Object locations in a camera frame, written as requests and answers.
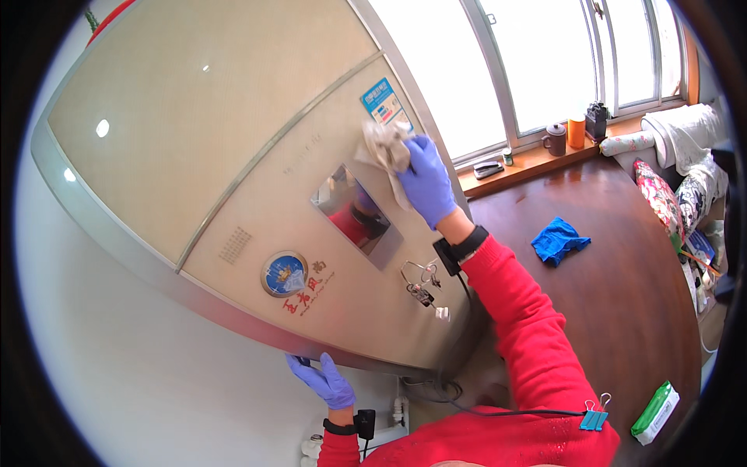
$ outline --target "wet wipes pack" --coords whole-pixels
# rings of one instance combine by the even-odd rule
[[[633,424],[630,434],[644,446],[654,441],[679,401],[680,395],[669,381],[665,381],[656,390],[654,398],[648,403],[643,414]]]

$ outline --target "window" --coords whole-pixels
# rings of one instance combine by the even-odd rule
[[[685,95],[684,42],[666,0],[351,2],[375,10],[457,169],[506,145],[533,147],[595,100],[621,117]]]
[[[488,67],[458,0],[369,0],[423,93],[451,158],[506,140]]]

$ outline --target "electric water heater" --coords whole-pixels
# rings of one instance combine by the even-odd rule
[[[354,157],[365,120],[424,132],[345,0],[139,0],[68,72],[31,151],[75,221],[189,309],[417,374],[464,336],[468,297],[439,235]]]

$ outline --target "blue binder clip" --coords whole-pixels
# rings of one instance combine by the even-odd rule
[[[604,421],[607,420],[607,416],[609,415],[609,413],[607,413],[605,409],[607,408],[607,404],[611,400],[612,395],[609,392],[603,393],[599,397],[599,412],[594,411],[595,402],[593,400],[587,400],[586,402],[584,402],[584,405],[586,406],[586,414],[583,416],[583,420],[581,420],[581,425],[579,425],[578,429],[588,431],[602,431],[602,425],[604,425]]]

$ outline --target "window frame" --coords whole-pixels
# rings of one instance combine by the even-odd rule
[[[408,98],[414,98],[409,100],[412,102],[416,112],[419,113],[418,119],[431,137],[433,137],[439,152],[448,156],[457,172],[471,170],[472,166],[479,162],[497,158],[500,155],[500,151],[505,147],[512,148],[513,153],[518,154],[539,146],[542,136],[544,135],[545,127],[531,129],[528,132],[523,133],[518,130],[514,101],[509,86],[508,76],[503,65],[503,60],[500,56],[500,47],[495,39],[495,35],[493,35],[489,15],[484,11],[480,0],[454,1],[459,1],[459,3],[461,3],[462,9],[465,11],[467,20],[472,27],[477,43],[480,46],[483,57],[485,58],[486,66],[493,83],[493,88],[495,89],[495,95],[498,99],[498,107],[501,112],[503,127],[506,130],[506,140],[470,152],[469,154],[453,155],[453,157],[451,157],[452,155],[447,154],[441,135],[438,133],[436,122],[428,111],[425,99],[421,95],[415,79],[412,77],[404,59],[397,50],[394,41],[387,32],[381,19],[377,16],[373,7],[368,3],[368,0],[347,1],[357,12],[361,21],[363,21],[364,25],[371,33],[371,36],[385,50],[386,55],[388,56],[387,60],[390,61],[390,65],[395,71],[395,74],[398,74],[402,78],[401,81],[403,82],[403,88],[407,89],[411,94]],[[656,96],[642,99],[638,102],[629,102],[620,106],[617,50],[612,20],[607,12],[607,0],[578,1],[583,11],[583,15],[585,16],[584,19],[586,21],[587,33],[589,35],[589,47],[592,51],[592,65],[595,69],[596,99],[605,102],[607,107],[610,109],[613,118],[626,120],[627,118],[635,117],[637,114],[643,115],[647,111],[664,110],[666,108],[680,105],[682,102],[686,102],[688,70],[688,63],[686,62],[686,45],[683,26],[674,11],[672,11],[672,13],[675,19],[675,27],[677,28],[678,43],[680,46],[680,89],[678,93],[674,96],[661,97],[662,52],[656,8],[653,4],[653,0],[639,0],[643,3],[646,22],[648,25],[649,39],[651,43],[651,59],[654,65],[654,89],[656,90]],[[602,21],[605,21],[607,31],[609,32],[612,49],[610,57],[612,61],[611,64],[605,63],[604,60],[601,43],[604,31],[600,30],[599,24],[597,23],[598,18],[594,9],[594,3],[597,3],[601,7],[603,12]],[[607,89],[607,84],[609,83],[612,83],[613,89]]]

